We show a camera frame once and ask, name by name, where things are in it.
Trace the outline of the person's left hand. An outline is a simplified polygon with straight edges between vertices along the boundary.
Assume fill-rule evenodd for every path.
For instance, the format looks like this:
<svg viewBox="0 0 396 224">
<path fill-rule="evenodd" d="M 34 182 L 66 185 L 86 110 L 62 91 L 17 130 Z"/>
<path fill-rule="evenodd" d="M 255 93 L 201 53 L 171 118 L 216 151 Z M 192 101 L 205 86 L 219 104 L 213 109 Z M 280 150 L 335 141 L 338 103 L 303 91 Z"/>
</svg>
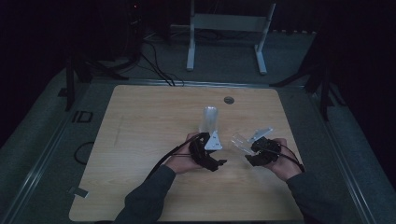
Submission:
<svg viewBox="0 0 396 224">
<path fill-rule="evenodd" d="M 201 169 L 190 155 L 189 144 L 181 147 L 175 155 L 172 155 L 164 164 L 177 175 L 187 173 L 192 170 Z"/>
</svg>

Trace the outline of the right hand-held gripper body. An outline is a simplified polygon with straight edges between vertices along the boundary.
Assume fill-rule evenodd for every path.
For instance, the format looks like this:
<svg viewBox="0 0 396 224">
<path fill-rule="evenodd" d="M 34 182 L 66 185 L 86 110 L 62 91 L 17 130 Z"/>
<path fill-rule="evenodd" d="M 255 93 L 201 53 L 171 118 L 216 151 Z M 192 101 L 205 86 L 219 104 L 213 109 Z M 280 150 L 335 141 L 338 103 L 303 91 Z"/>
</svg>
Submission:
<svg viewBox="0 0 396 224">
<path fill-rule="evenodd" d="M 256 130 L 248 139 L 252 143 L 251 149 L 256 152 L 255 155 L 251 156 L 260 156 L 263 160 L 263 165 L 276 161 L 281 151 L 280 145 L 275 140 L 267 138 L 267 135 L 273 130 L 272 127 Z"/>
</svg>

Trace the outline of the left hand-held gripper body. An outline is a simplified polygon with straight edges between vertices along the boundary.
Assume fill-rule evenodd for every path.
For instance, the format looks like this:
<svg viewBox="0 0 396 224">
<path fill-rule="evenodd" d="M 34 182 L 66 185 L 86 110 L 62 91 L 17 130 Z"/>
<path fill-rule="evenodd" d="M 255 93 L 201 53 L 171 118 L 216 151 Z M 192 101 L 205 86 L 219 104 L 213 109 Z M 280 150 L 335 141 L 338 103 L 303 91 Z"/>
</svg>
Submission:
<svg viewBox="0 0 396 224">
<path fill-rule="evenodd" d="M 205 146 L 210 139 L 209 133 L 198 133 L 189 139 L 189 151 L 191 158 L 203 168 L 208 170 L 208 164 L 214 160 L 210 156 L 213 150 L 206 150 Z"/>
</svg>

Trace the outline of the dark equipment rack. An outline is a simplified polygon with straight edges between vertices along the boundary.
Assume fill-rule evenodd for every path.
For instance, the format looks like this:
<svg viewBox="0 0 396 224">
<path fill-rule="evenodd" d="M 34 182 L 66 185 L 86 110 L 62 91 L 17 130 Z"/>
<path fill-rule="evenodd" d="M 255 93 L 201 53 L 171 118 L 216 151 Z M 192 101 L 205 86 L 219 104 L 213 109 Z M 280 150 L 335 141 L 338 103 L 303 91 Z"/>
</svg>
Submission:
<svg viewBox="0 0 396 224">
<path fill-rule="evenodd" d="M 141 51 L 142 0 L 98 0 L 106 39 L 115 58 L 135 58 Z"/>
</svg>

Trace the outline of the person's right hand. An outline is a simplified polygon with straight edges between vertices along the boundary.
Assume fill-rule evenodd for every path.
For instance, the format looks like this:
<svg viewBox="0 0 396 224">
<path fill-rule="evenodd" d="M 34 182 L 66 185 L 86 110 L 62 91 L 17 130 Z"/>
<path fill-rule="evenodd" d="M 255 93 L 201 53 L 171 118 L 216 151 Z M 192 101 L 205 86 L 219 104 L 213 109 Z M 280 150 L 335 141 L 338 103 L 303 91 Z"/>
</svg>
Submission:
<svg viewBox="0 0 396 224">
<path fill-rule="evenodd" d="M 287 181 L 288 179 L 301 174 L 302 170 L 300 169 L 300 166 L 295 163 L 297 158 L 287 148 L 287 141 L 284 138 L 276 138 L 275 141 L 281 146 L 281 156 L 277 161 L 273 161 L 265 165 L 265 168 L 272 171 L 282 181 Z"/>
</svg>

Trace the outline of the grey tape piece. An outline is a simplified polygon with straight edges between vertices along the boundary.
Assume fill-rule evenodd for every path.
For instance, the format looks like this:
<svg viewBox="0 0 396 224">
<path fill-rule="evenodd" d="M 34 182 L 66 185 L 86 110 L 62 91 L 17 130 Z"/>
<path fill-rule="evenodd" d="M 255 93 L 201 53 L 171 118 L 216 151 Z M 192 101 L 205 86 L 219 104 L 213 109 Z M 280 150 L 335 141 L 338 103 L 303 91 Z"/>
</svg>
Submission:
<svg viewBox="0 0 396 224">
<path fill-rule="evenodd" d="M 85 189 L 81 189 L 79 187 L 71 187 L 68 191 L 69 194 L 74 196 L 78 196 L 81 198 L 86 198 L 89 195 L 89 192 Z"/>
</svg>

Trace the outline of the clear plastic cup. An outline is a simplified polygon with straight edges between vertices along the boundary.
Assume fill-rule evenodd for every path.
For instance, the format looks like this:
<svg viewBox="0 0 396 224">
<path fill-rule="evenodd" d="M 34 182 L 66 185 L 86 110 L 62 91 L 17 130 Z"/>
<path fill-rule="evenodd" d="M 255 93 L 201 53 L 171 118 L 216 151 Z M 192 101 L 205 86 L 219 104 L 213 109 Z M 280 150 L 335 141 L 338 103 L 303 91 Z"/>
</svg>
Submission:
<svg viewBox="0 0 396 224">
<path fill-rule="evenodd" d="M 233 143 L 233 145 L 237 148 L 239 148 L 240 150 L 244 151 L 245 153 L 247 153 L 248 155 L 255 155 L 256 152 L 253 151 L 251 149 L 252 147 L 252 143 L 249 142 L 244 136 L 242 136 L 239 133 L 235 133 L 232 138 L 231 141 Z"/>
</svg>

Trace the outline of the white metal stand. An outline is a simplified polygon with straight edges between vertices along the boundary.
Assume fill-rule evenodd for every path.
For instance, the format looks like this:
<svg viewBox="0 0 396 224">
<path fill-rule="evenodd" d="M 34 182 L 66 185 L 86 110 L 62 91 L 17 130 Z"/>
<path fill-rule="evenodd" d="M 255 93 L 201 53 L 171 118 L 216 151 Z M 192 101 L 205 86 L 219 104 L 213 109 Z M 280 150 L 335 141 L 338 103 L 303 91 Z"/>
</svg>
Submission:
<svg viewBox="0 0 396 224">
<path fill-rule="evenodd" d="M 270 3 L 265 16 L 242 16 L 224 14 L 205 14 L 195 11 L 195 0 L 190 0 L 190 44 L 187 55 L 186 69 L 194 69 L 195 31 L 198 29 L 260 33 L 261 39 L 254 46 L 256 62 L 261 75 L 267 74 L 263 55 L 263 46 L 269 32 L 276 3 Z"/>
</svg>

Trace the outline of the black metal stand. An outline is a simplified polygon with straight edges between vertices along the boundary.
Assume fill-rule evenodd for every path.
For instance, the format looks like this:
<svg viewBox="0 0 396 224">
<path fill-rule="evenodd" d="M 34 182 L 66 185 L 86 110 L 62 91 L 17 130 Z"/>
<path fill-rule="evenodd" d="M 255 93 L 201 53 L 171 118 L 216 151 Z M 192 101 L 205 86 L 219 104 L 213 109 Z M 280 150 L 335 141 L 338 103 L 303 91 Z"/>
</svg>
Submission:
<svg viewBox="0 0 396 224">
<path fill-rule="evenodd" d="M 77 55 L 70 56 L 65 62 L 65 84 L 58 95 L 66 98 L 65 111 L 69 111 L 75 102 L 75 77 L 82 83 L 90 83 L 92 75 L 88 65 Z"/>
<path fill-rule="evenodd" d="M 328 107 L 332 106 L 330 94 L 333 95 L 333 98 L 339 105 L 345 105 L 345 103 L 341 101 L 331 87 L 331 73 L 325 63 L 316 63 L 307 68 L 300 69 L 296 74 L 270 84 L 270 87 L 282 88 L 304 76 L 308 76 L 308 80 L 304 84 L 304 90 L 307 93 L 314 94 L 319 90 L 319 113 L 325 121 L 328 121 Z"/>
</svg>

